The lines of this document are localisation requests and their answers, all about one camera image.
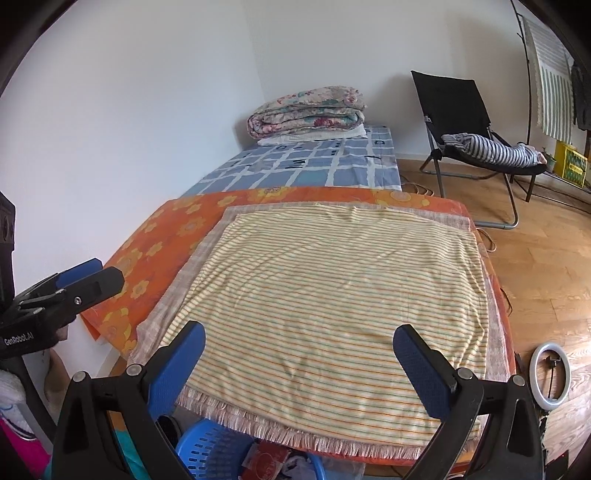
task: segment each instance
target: yellow striped cloth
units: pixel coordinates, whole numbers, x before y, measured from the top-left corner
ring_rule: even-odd
[[[226,227],[164,335],[205,326],[188,385],[305,432],[424,445],[427,417],[392,352],[411,323],[485,374],[488,306],[472,233],[412,213],[312,205]]]

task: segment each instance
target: chair backrest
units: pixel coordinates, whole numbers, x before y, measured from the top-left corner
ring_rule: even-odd
[[[423,114],[431,119],[436,137],[478,134],[489,138],[491,120],[474,80],[437,77],[412,71]]]

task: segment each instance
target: orange floral sheet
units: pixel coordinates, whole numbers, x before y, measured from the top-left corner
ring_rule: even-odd
[[[221,220],[226,207],[279,202],[362,202],[398,206],[469,217],[454,200],[393,190],[349,187],[275,187],[217,192],[170,200],[154,212],[117,250],[106,266],[125,277],[121,293],[82,313],[82,318],[127,357],[137,344],[137,326],[158,303],[201,240]],[[501,288],[482,240],[476,233],[496,302],[504,305]],[[501,311],[507,352],[512,340],[507,315]],[[508,355],[509,367],[515,361]]]

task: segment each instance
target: striped pillow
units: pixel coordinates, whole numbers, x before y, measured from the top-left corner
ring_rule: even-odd
[[[538,163],[546,163],[542,154],[521,142],[516,147],[507,147],[476,134],[442,135],[441,138],[447,147],[455,147],[469,157],[484,163],[515,168],[533,167]]]

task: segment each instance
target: white pillow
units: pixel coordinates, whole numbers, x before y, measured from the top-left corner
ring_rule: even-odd
[[[258,144],[262,147],[271,145],[285,145],[298,142],[309,142],[314,140],[338,140],[339,138],[367,138],[363,124],[351,130],[329,130],[318,129],[312,132],[299,135],[275,135],[274,137],[261,138]]]

